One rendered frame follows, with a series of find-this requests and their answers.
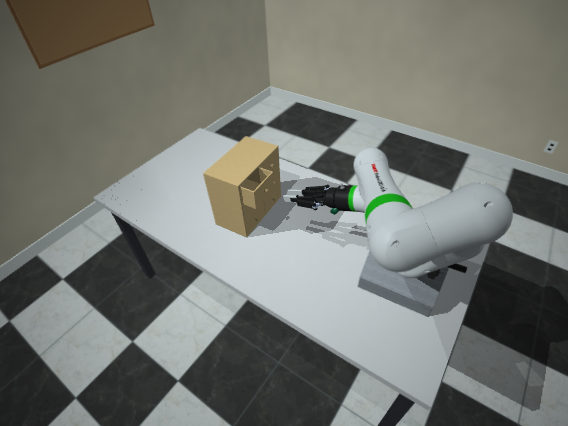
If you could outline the brown chest of drawers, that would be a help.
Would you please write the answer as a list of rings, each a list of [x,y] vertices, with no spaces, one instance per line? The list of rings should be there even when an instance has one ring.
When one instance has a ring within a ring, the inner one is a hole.
[[[247,236],[239,186],[279,146],[245,136],[204,173],[216,225]]]

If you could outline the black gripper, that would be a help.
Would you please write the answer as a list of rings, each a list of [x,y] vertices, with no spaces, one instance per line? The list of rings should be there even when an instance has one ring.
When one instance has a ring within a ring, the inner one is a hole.
[[[313,210],[317,210],[317,207],[324,205],[329,208],[336,208],[336,189],[337,187],[330,188],[329,185],[325,185],[306,187],[305,190],[288,190],[289,195],[283,195],[283,198],[285,202],[296,202],[300,207],[311,208]]]

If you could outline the tan wooden drawer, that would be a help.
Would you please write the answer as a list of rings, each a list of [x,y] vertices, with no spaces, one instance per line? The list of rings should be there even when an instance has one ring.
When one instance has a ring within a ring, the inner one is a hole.
[[[279,165],[278,159],[278,149],[276,149],[261,165],[260,168],[274,171],[275,168]]]
[[[256,210],[248,217],[245,221],[247,236],[255,228],[255,226],[264,217],[264,206],[263,202],[256,208]]]
[[[280,182],[279,166],[273,171],[274,187]]]
[[[280,183],[278,183],[278,185],[272,190],[272,192],[264,199],[265,215],[280,197]]]
[[[244,204],[242,205],[242,208],[243,208],[244,220],[246,220],[251,215],[251,213],[255,210],[254,208],[249,207],[249,206],[244,205]]]
[[[258,167],[239,189],[242,204],[256,209],[274,189],[273,172]]]

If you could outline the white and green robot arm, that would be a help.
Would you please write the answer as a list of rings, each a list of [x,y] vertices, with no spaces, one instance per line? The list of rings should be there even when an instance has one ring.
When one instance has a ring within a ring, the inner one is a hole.
[[[434,280],[448,267],[466,273],[467,267],[456,263],[477,256],[511,225],[511,202],[493,185],[470,183],[413,209],[395,184],[381,150],[360,151],[354,170],[359,186],[340,183],[335,206],[339,211],[365,213],[373,258],[403,277],[427,274]]]

